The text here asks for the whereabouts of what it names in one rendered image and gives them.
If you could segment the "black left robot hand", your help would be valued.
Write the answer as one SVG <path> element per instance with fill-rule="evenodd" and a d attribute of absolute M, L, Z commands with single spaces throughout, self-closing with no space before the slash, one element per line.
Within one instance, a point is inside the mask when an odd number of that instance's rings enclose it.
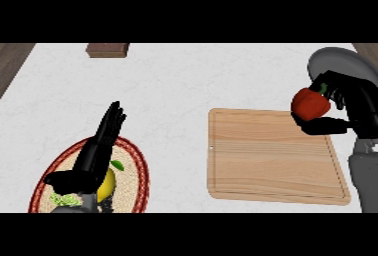
<path fill-rule="evenodd" d="M 57 194 L 91 194 L 97 191 L 106 176 L 112 147 L 125 117 L 119 102 L 112 102 L 95 134 L 82 146 L 72 169 L 45 175 L 44 183 L 53 187 Z"/>

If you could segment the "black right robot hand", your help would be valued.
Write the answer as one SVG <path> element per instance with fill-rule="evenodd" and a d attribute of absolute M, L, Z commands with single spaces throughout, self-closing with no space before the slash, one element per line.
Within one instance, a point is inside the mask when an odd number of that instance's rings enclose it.
<path fill-rule="evenodd" d="M 343 134 L 351 129 L 358 139 L 378 139 L 378 86 L 364 79 L 333 71 L 320 73 L 307 87 L 312 91 L 326 84 L 329 111 L 304 121 L 290 111 L 293 122 L 308 135 Z"/>

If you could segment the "red bell pepper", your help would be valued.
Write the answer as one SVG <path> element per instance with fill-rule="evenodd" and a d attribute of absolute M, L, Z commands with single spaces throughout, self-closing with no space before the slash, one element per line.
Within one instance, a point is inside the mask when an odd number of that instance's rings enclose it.
<path fill-rule="evenodd" d="M 326 84 L 321 83 L 317 91 L 302 88 L 292 98 L 290 111 L 304 121 L 318 118 L 330 109 L 330 103 L 323 96 L 324 92 Z"/>

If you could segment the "grey pan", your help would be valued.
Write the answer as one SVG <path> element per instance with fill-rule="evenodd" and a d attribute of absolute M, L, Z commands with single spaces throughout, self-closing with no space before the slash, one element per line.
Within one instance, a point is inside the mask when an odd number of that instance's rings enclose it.
<path fill-rule="evenodd" d="M 370 61 L 348 49 L 324 47 L 311 54 L 307 63 L 310 79 L 326 71 L 369 80 L 378 86 L 378 69 Z"/>

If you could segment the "wooden cutting board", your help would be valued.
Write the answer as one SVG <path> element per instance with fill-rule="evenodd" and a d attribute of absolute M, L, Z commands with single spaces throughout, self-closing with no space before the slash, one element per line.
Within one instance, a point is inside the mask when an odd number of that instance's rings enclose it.
<path fill-rule="evenodd" d="M 348 204 L 330 138 L 304 134 L 286 111 L 212 109 L 206 189 L 216 199 Z"/>

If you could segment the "red-rimmed wicker basket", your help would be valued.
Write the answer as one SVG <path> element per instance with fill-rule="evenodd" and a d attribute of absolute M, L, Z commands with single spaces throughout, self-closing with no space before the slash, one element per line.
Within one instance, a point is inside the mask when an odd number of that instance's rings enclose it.
<path fill-rule="evenodd" d="M 72 168 L 84 144 L 85 139 L 60 153 L 41 175 L 41 180 L 48 173 Z M 113 194 L 97 205 L 97 209 L 107 206 L 113 213 L 141 213 L 146 209 L 149 197 L 147 164 L 138 148 L 122 137 L 115 141 L 110 160 L 121 162 L 123 170 L 113 169 L 116 181 Z M 54 193 L 53 187 L 41 180 L 38 181 L 29 201 L 29 213 L 50 213 L 56 207 L 50 200 L 50 195 Z"/>

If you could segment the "yellow lemon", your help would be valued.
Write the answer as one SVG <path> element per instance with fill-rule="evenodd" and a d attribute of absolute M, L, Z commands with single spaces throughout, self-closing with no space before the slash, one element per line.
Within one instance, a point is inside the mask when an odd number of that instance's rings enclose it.
<path fill-rule="evenodd" d="M 97 202 L 101 202 L 113 193 L 116 185 L 113 169 L 123 170 L 123 166 L 118 160 L 110 160 L 109 163 L 110 167 L 107 168 L 103 182 L 97 189 Z"/>

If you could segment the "green leafy vegetable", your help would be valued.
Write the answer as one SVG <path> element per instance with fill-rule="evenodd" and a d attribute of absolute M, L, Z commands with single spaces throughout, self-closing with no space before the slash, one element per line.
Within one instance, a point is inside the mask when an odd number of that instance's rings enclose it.
<path fill-rule="evenodd" d="M 81 201 L 72 195 L 58 195 L 53 193 L 50 200 L 56 206 L 79 206 Z"/>

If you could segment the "brown wooden block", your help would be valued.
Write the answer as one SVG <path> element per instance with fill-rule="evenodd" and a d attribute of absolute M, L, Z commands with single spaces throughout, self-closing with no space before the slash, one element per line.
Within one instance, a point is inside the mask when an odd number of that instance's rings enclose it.
<path fill-rule="evenodd" d="M 91 58 L 125 58 L 128 43 L 90 43 L 85 52 Z"/>

